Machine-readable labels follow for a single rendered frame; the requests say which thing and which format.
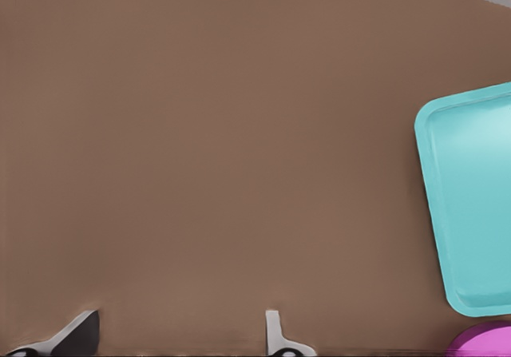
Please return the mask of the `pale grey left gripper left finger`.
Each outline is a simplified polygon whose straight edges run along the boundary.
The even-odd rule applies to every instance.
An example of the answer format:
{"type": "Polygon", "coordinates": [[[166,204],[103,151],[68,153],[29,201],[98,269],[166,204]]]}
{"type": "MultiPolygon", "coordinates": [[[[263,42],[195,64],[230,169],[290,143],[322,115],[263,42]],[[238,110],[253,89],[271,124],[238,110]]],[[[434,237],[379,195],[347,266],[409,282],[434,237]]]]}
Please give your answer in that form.
{"type": "Polygon", "coordinates": [[[50,339],[18,347],[6,356],[95,356],[99,342],[99,312],[87,310],[50,339]]]}

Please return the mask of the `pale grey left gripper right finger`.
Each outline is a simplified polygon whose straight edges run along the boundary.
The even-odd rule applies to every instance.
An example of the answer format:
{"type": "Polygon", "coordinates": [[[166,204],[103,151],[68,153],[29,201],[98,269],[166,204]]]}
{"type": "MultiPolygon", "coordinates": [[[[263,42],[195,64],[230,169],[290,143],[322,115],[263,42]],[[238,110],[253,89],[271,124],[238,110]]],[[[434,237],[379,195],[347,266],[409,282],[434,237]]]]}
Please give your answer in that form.
{"type": "Polygon", "coordinates": [[[266,356],[317,356],[310,346],[287,339],[277,310],[265,311],[266,356]]]}

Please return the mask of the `round magenta plate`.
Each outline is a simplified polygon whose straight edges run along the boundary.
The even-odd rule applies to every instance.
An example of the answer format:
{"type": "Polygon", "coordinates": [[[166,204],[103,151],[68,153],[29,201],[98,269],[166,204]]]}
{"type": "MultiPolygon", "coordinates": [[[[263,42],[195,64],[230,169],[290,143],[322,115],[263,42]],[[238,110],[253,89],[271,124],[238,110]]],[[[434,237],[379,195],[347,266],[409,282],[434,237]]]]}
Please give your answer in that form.
{"type": "Polygon", "coordinates": [[[511,320],[479,323],[457,335],[446,357],[511,357],[511,320]]]}

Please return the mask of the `turquoise rectangular tray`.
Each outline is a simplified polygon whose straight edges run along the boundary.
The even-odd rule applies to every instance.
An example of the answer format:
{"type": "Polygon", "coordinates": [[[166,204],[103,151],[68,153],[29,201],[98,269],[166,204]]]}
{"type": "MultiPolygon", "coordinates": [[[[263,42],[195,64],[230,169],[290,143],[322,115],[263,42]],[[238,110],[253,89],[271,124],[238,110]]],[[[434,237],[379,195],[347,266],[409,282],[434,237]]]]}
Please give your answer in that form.
{"type": "Polygon", "coordinates": [[[429,101],[414,131],[448,303],[511,315],[511,82],[429,101]]]}

